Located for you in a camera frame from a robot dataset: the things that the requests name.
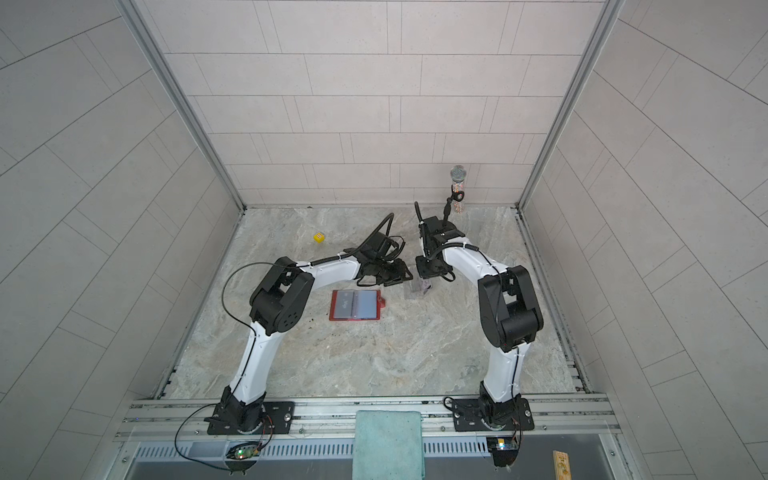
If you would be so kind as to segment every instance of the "black cable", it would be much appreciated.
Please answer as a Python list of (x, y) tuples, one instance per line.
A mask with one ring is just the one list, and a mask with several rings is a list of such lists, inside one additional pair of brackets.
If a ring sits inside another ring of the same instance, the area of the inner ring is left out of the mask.
[(216, 405), (218, 405), (218, 403), (209, 403), (208, 405), (203, 405), (199, 409), (197, 409), (194, 412), (192, 412), (192, 414), (189, 415), (187, 418), (184, 419), (184, 421), (181, 423), (181, 425), (179, 425), (179, 429), (176, 431), (176, 435), (174, 435), (174, 448), (176, 449), (176, 453), (181, 455), (182, 458), (186, 458), (187, 460), (191, 460), (192, 462), (201, 463), (201, 464), (203, 464), (203, 465), (205, 465), (207, 467), (215, 468), (216, 470), (223, 470), (225, 472), (232, 472), (232, 470), (230, 470), (228, 468), (220, 467), (220, 466), (217, 466), (217, 465), (211, 465), (208, 462), (203, 462), (202, 460), (197, 460), (196, 458), (187, 457), (185, 454), (181, 453), (181, 450), (179, 450), (179, 445), (177, 444), (177, 440), (179, 439), (179, 432), (181, 432), (181, 427), (183, 427), (185, 423), (189, 422), (189, 419), (191, 419), (194, 416), (195, 413), (198, 413), (200, 410), (205, 409), (207, 407), (212, 407), (212, 406), (216, 406)]

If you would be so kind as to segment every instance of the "small transparent container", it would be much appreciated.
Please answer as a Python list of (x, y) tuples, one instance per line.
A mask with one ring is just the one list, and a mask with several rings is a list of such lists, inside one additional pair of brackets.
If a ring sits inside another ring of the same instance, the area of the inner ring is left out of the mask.
[[(467, 178), (467, 170), (464, 169), (463, 165), (456, 165), (451, 169), (451, 181), (453, 182), (451, 185), (451, 191), (454, 192), (462, 192), (464, 191), (464, 181)], [(464, 203), (463, 202), (457, 202), (456, 200), (453, 201), (453, 211), (455, 211), (457, 214), (460, 214), (464, 211)]]

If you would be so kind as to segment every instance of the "metal frame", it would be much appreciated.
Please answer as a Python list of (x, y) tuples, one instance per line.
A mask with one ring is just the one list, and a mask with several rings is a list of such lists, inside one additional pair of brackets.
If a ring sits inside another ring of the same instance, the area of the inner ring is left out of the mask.
[(552, 155), (555, 145), (557, 145), (560, 135), (565, 128), (565, 124), (568, 121), (568, 117), (573, 111), (576, 101), (581, 95), (581, 91), (584, 90), (584, 86), (587, 84), (589, 74), (592, 72), (594, 63), (598, 60), (600, 52), (605, 44), (608, 35), (611, 33), (611, 29), (616, 22), (619, 10), (621, 9), (624, 0), (607, 0), (603, 4), (603, 9), (600, 11), (600, 17), (592, 30), (592, 35), (587, 42), (587, 46), (584, 48), (584, 53), (581, 55), (581, 60), (576, 67), (571, 83), (568, 85), (568, 90), (565, 92), (563, 101), (560, 103), (557, 115), (554, 117), (552, 126), (549, 128), (547, 137), (544, 141), (544, 145), (541, 147), (541, 151), (538, 154), (538, 159), (533, 166), (531, 176), (528, 178), (528, 182), (525, 184), (523, 194), (518, 202), (518, 209), (524, 210), (531, 199), (533, 189), (541, 177), (541, 172), (544, 171), (544, 167)]
[(160, 49), (157, 47), (157, 43), (152, 38), (152, 34), (149, 32), (147, 25), (144, 23), (144, 19), (141, 17), (141, 13), (136, 9), (133, 0), (114, 0), (114, 3), (118, 7), (118, 10), (123, 15), (125, 23), (131, 30), (131, 33), (136, 38), (136, 42), (144, 52), (144, 56), (147, 57), (150, 66), (157, 74), (157, 78), (160, 79), (160, 83), (168, 93), (170, 100), (176, 106), (176, 110), (179, 112), (184, 124), (187, 125), (192, 138), (200, 147), (200, 151), (206, 159), (213, 165), (216, 175), (224, 182), (224, 186), (237, 205), (238, 210), (243, 212), (245, 210), (245, 203), (240, 193), (235, 188), (229, 174), (224, 169), (221, 159), (214, 150), (214, 146), (208, 139), (205, 130), (201, 127), (200, 120), (197, 118), (192, 106), (187, 101), (187, 96), (181, 91), (181, 86), (174, 77), (168, 63), (165, 61), (165, 57)]

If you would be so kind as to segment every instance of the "wall tile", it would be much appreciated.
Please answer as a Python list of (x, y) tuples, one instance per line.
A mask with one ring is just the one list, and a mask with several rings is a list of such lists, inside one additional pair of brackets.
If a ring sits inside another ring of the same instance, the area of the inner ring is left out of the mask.
[(101, 440), (96, 435), (57, 430), (40, 455), (30, 480), (78, 480)]
[(563, 166), (553, 184), (552, 194), (571, 226), (578, 246), (584, 249), (605, 225), (605, 220), (568, 164)]
[(623, 96), (634, 100), (667, 47), (624, 22), (611, 30), (594, 70)]
[(389, 165), (315, 165), (320, 188), (389, 187)]
[(62, 329), (56, 329), (37, 352), (0, 403), (5, 428), (25, 432), (24, 442), (11, 435), (0, 439), (0, 464), (9, 478), (28, 477), (40, 458), (40, 452), (29, 446), (48, 443), (103, 352)]
[(0, 276), (5, 277), (88, 192), (46, 147), (0, 177)]
[(764, 441), (765, 345), (698, 263), (654, 297), (742, 441)]
[(154, 70), (141, 75), (140, 79), (141, 83), (144, 84), (147, 91), (149, 91), (149, 95), (152, 96), (154, 103), (157, 104), (157, 108), (160, 108), (163, 117), (167, 117), (176, 111), (176, 106), (170, 100), (170, 97), (168, 97), (168, 93), (160, 83), (160, 79), (157, 77)]
[(755, 190), (752, 190), (749, 195), (744, 197), (742, 202), (755, 215), (759, 216), (768, 212), (768, 180)]
[(141, 362), (141, 359), (139, 360), (141, 366), (136, 375), (132, 377), (133, 380), (128, 387), (131, 391), (143, 396), (152, 396), (154, 394), (163, 374), (167, 372), (167, 369), (172, 368), (171, 360), (174, 358), (176, 348), (184, 335), (184, 330), (189, 327), (203, 298), (203, 290), (200, 290), (191, 280), (187, 280), (179, 294), (179, 299), (173, 308), (170, 309), (170, 313), (167, 314), (167, 317), (163, 317), (165, 322), (162, 319), (159, 324), (156, 324), (154, 321), (152, 322), (152, 328), (157, 327), (160, 332), (157, 336), (148, 336), (146, 333), (143, 335), (143, 338), (148, 339), (152, 346), (149, 348), (146, 356), (142, 354), (144, 361)]
[(21, 160), (109, 95), (73, 41), (9, 65), (0, 71), (0, 147)]
[(644, 112), (738, 198), (768, 178), (768, 105), (692, 61), (675, 61)]
[(219, 53), (195, 58), (214, 95), (312, 94), (302, 55)]
[(402, 4), (402, 53), (495, 54), (502, 39), (508, 5), (503, 2), (405, 2)]
[(768, 228), (661, 130), (627, 172), (719, 285), (768, 260)]
[(243, 188), (307, 188), (301, 165), (233, 165)]
[(660, 286), (672, 280), (678, 273), (682, 273), (694, 263), (696, 263), (696, 257), (688, 250), (688, 247), (682, 247), (652, 272), (643, 277), (643, 281), (650, 292), (653, 293)]
[(251, 2), (146, 0), (170, 53), (266, 52)]
[(58, 328), (74, 333), (86, 340), (107, 348), (109, 342), (114, 338), (114, 332), (106, 327), (92, 322), (79, 313), (70, 311), (67, 316), (58, 324)]
[(552, 126), (560, 97), (502, 97), (498, 99), (491, 132), (545, 134)]
[(463, 164), (511, 164), (521, 148), (520, 134), (448, 134), (442, 161)]
[(382, 2), (271, 2), (283, 53), (386, 53)]
[(422, 58), (307, 55), (306, 68), (315, 95), (418, 95)]
[(595, 334), (594, 342), (641, 451), (678, 450), (680, 445), (618, 322), (612, 322)]
[(760, 0), (653, 2), (638, 28), (726, 78), (765, 33), (767, 16), (768, 5)]
[(640, 276), (648, 275), (683, 246), (616, 160), (608, 161), (589, 194)]
[(157, 220), (157, 222), (162, 225), (172, 237), (175, 237), (179, 233), (179, 227), (177, 227), (174, 221), (170, 219), (168, 214), (163, 212), (163, 209), (160, 208), (157, 203), (152, 202), (150, 206), (147, 207), (147, 213)]
[(578, 55), (533, 55), (525, 72), (520, 95), (562, 96), (576, 72)]
[(151, 288), (136, 300), (72, 407), (113, 416), (173, 304)]
[(523, 188), (531, 174), (531, 165), (492, 165), (480, 167), (476, 187)]
[(693, 474), (682, 450), (645, 454), (645, 461), (654, 475)]
[(552, 192), (544, 182), (540, 181), (536, 185), (531, 195), (531, 204), (536, 206), (536, 211), (541, 218), (541, 225), (547, 232), (552, 230), (558, 218), (562, 217), (558, 203), (554, 200)]
[(61, 421), (61, 425), (59, 425), (58, 428), (59, 430), (65, 430), (66, 432), (101, 436), (107, 430), (107, 426), (111, 420), (112, 418), (104, 415), (69, 409), (69, 412), (67, 412), (67, 415), (64, 417), (64, 420)]
[(197, 150), (176, 170), (154, 201), (181, 228), (214, 177), (208, 161)]
[(445, 182), (450, 179), (452, 167), (447, 164), (402, 164), (400, 165), (400, 187), (445, 189)]
[(10, 0), (3, 3), (0, 29), (24, 55), (31, 55), (118, 16), (113, 4), (98, 0), (42, 0), (34, 7)]
[(192, 214), (157, 266), (157, 276), (168, 282), (176, 291), (181, 291), (212, 228), (200, 209), (192, 210)]
[(641, 110), (645, 108), (650, 97), (656, 92), (656, 89), (659, 88), (659, 84), (664, 80), (664, 77), (667, 76), (667, 72), (672, 68), (672, 65), (674, 65), (674, 62), (679, 56), (680, 55), (675, 50), (670, 48), (667, 48), (667, 50), (664, 51), (664, 54), (661, 55), (661, 60), (656, 64), (654, 70), (650, 73), (650, 77), (648, 77), (643, 84), (643, 87), (640, 89), (640, 93), (638, 93), (637, 97), (632, 101), (635, 107), (640, 108)]
[(654, 129), (642, 112), (595, 73), (579, 97), (576, 112), (622, 167)]
[(263, 134), (274, 164), (343, 164), (338, 134)]
[(269, 163), (262, 161), (250, 134), (210, 134), (208, 137), (225, 165)]
[(261, 198), (268, 205), (333, 205), (336, 197), (332, 188), (291, 188), (259, 190)]
[(336, 204), (412, 204), (412, 188), (334, 188)]
[(104, 252), (59, 224), (0, 283), (0, 318), (5, 320), (0, 392), (11, 388), (106, 260)]
[(421, 94), (517, 95), (529, 61), (527, 55), (424, 55)]
[(170, 176), (157, 152), (143, 141), (85, 196), (78, 210), (122, 241)]
[(696, 366), (690, 361), (690, 357), (685, 351), (675, 353), (643, 369), (650, 386), (676, 379), (691, 372), (696, 372)]
[(196, 97), (214, 133), (291, 132), (282, 97)]
[(603, 144), (576, 112), (571, 114), (558, 140), (558, 149), (579, 181), (584, 181), (603, 151)]
[(165, 163), (165, 166), (168, 167), (168, 170), (171, 172), (175, 172), (179, 168), (179, 163), (176, 162), (176, 159), (173, 155), (170, 154), (170, 151), (168, 151), (167, 147), (163, 143), (163, 141), (160, 139), (160, 137), (157, 136), (157, 133), (152, 132), (147, 136), (147, 141), (152, 145), (152, 148), (154, 148), (154, 151), (157, 152), (158, 155), (160, 155), (160, 158), (163, 159), (163, 163)]
[(389, 131), (387, 97), (296, 97), (307, 132)]
[(181, 90), (187, 95), (211, 95), (203, 71), (191, 53), (167, 53), (165, 60), (178, 80)]
[(122, 18), (89, 30), (88, 38), (123, 85), (150, 69), (149, 62)]
[(768, 37), (763, 35), (750, 53), (741, 61), (736, 70), (728, 77), (728, 81), (738, 88), (746, 88), (747, 85), (768, 64)]
[(482, 111), (482, 120), (480, 120), (479, 133), (487, 134), (491, 131), (491, 125), (493, 124), (493, 117), (496, 115), (496, 105), (498, 105), (498, 97), (486, 97), (485, 108)]
[(768, 343), (768, 292), (765, 285), (768, 285), (768, 263), (729, 283), (723, 287), (723, 292), (762, 341)]
[(571, 332), (571, 337), (576, 344), (577, 354), (581, 357), (583, 365), (589, 365), (600, 358), (600, 353), (594, 345), (592, 335), (590, 335), (587, 323), (581, 315), (579, 305), (576, 303), (576, 297), (574, 297), (571, 287), (568, 285), (560, 262), (555, 261), (547, 271), (547, 274), (552, 282), (554, 295), (565, 317), (568, 330)]
[(118, 331), (172, 240), (150, 214), (143, 214), (72, 309)]
[(598, 19), (597, 3), (528, 3), (513, 54), (581, 55)]
[(645, 367), (683, 347), (621, 247), (615, 238), (609, 239), (589, 265), (637, 361)]
[(147, 89), (135, 81), (66, 127), (47, 146), (93, 187), (162, 121)]
[(253, 2), (253, 7), (259, 16), (259, 26), (261, 27), (261, 33), (264, 35), (267, 51), (269, 53), (282, 53), (283, 49), (280, 47), (280, 39), (277, 37), (270, 3), (266, 2), (266, 0), (256, 0)]
[(93, 224), (85, 215), (78, 212), (77, 209), (72, 209), (69, 214), (64, 217), (64, 223), (72, 227), (72, 229), (78, 232), (80, 235), (88, 239), (96, 247), (99, 247), (102, 252), (107, 255), (112, 254), (114, 249), (118, 247), (118, 243), (107, 235), (102, 229)]
[(184, 163), (197, 146), (178, 112), (166, 118), (155, 133), (179, 165)]
[(584, 177), (584, 180), (581, 182), (581, 184), (584, 185), (584, 188), (587, 190), (592, 188), (592, 184), (598, 178), (598, 175), (603, 171), (608, 161), (612, 158), (613, 157), (611, 156), (611, 152), (608, 151), (607, 148), (603, 148), (603, 151), (598, 156), (598, 159), (594, 162), (592, 168), (589, 169), (589, 173), (587, 173), (587, 176)]
[(483, 97), (403, 97), (402, 131), (477, 133)]
[(234, 214), (231, 216), (225, 213), (219, 217), (197, 257), (192, 271), (190, 271), (190, 280), (197, 285), (207, 286), (214, 278), (216, 268), (219, 266), (219, 258), (224, 249), (227, 248), (227, 241), (230, 239), (234, 224), (239, 217), (237, 209), (233, 209), (233, 212)]
[(615, 319), (616, 316), (614, 315), (614, 311), (611, 310), (609, 306), (606, 306), (600, 311), (600, 313), (587, 320), (587, 328), (589, 329), (589, 333), (594, 335), (601, 328), (613, 322)]
[(745, 445), (761, 472), (768, 472), (768, 442)]
[(352, 134), (357, 164), (429, 163), (434, 144), (434, 134)]
[(589, 259), (592, 258), (593, 255), (596, 254), (598, 249), (603, 246), (605, 242), (609, 238), (611, 238), (614, 235), (614, 233), (611, 231), (611, 228), (606, 223), (603, 225), (603, 227), (600, 229), (597, 235), (594, 236), (592, 240), (587, 243), (587, 246), (582, 249), (584, 252), (584, 258), (589, 261)]
[(520, 200), (522, 188), (489, 188), (485, 198), (487, 204), (514, 204)]
[[(0, 34), (0, 54), (2, 53), (3, 38), (4, 36)], [(82, 51), (83, 55), (85, 55), (85, 57), (88, 59), (91, 67), (93, 67), (96, 73), (98, 73), (98, 76), (101, 77), (101, 80), (107, 84), (112, 93), (123, 88), (123, 84), (120, 83), (118, 78), (114, 76), (114, 72), (111, 68), (109, 68), (107, 62), (104, 61), (104, 57), (102, 57), (101, 53), (99, 53), (99, 51), (96, 49), (93, 42), (88, 37), (87, 32), (73, 37), (72, 41), (77, 44), (78, 48), (80, 48), (80, 51)]]
[(402, 2), (387, 2), (386, 21), (387, 53), (402, 53)]
[(566, 224), (552, 241), (552, 246), (558, 259), (560, 259), (565, 277), (571, 285), (581, 313), (584, 315), (584, 321), (587, 321), (605, 308), (608, 301), (600, 290), (600, 285), (594, 278), (589, 263), (581, 254), (581, 249), (576, 243), (569, 224)]
[[(697, 478), (760, 480), (762, 475), (701, 375), (691, 373), (662, 383), (654, 393)], [(722, 445), (719, 455), (707, 447), (712, 432), (717, 432)]]
[(6, 64), (11, 64), (15, 61), (19, 61), (24, 58), (16, 45), (0, 31), (0, 58), (2, 58)]

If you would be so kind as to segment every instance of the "metal vent grille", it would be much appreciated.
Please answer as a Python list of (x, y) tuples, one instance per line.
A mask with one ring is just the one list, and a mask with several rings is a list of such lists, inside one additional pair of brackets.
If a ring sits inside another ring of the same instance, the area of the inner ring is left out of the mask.
[[(148, 446), (141, 446), (136, 451), (137, 458), (173, 458), (181, 456), (176, 452), (174, 444), (168, 445), (166, 442), (147, 442)], [(187, 454), (189, 452), (189, 445), (179, 445), (181, 453)]]

